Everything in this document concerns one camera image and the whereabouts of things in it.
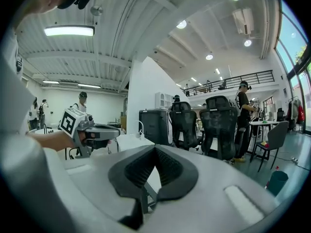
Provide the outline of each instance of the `power strip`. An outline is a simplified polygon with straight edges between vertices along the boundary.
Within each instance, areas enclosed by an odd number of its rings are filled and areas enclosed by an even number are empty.
[[[296,159],[294,157],[292,157],[291,159],[292,159],[292,162],[294,162],[296,165],[298,164],[298,159]]]

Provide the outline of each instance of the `computer case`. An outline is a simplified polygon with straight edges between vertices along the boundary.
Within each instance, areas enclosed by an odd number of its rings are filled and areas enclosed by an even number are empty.
[[[139,120],[144,125],[145,138],[155,144],[173,146],[173,130],[168,110],[141,110]]]

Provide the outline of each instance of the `yellow sneaker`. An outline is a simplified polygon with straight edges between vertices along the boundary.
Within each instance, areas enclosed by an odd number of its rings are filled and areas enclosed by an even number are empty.
[[[242,157],[242,158],[233,158],[233,160],[235,162],[245,162],[246,161],[246,159],[244,157]]]

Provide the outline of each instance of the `railing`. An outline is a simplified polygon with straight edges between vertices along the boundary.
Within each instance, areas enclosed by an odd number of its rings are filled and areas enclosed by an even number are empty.
[[[248,85],[254,85],[259,83],[274,82],[274,77],[272,74],[272,70],[269,70],[241,75],[238,77],[228,78],[220,81],[210,82],[182,90],[184,91],[186,96],[189,97],[207,92],[238,88],[240,86],[241,81],[247,81]]]

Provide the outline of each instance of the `teal bin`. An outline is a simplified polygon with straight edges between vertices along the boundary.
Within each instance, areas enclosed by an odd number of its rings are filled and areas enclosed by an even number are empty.
[[[267,190],[269,190],[274,196],[276,196],[283,188],[288,180],[288,175],[282,171],[275,171],[271,175]]]

